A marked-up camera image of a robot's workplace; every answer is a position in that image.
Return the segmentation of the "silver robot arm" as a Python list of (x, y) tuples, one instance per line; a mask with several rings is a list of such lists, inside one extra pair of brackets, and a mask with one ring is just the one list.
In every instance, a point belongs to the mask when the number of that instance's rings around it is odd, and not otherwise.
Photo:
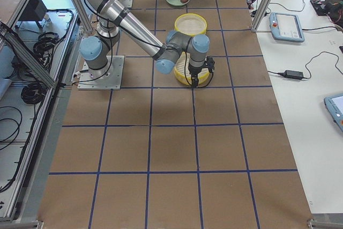
[(120, 0), (85, 0), (106, 26), (122, 29), (137, 45), (156, 62), (160, 73), (169, 74), (182, 53), (190, 54), (188, 71), (190, 85), (196, 88), (198, 75), (203, 69), (214, 70), (214, 60), (206, 54), (210, 40), (204, 34), (189, 36), (170, 31), (165, 43), (159, 41), (150, 30)]

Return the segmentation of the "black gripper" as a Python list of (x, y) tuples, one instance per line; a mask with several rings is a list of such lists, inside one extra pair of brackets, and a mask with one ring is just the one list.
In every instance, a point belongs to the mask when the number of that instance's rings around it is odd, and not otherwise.
[(202, 67), (194, 67), (192, 65), (188, 66), (188, 70), (190, 72), (191, 76), (191, 86), (192, 87), (198, 87), (199, 85), (199, 79), (198, 79), (198, 74), (201, 73)]

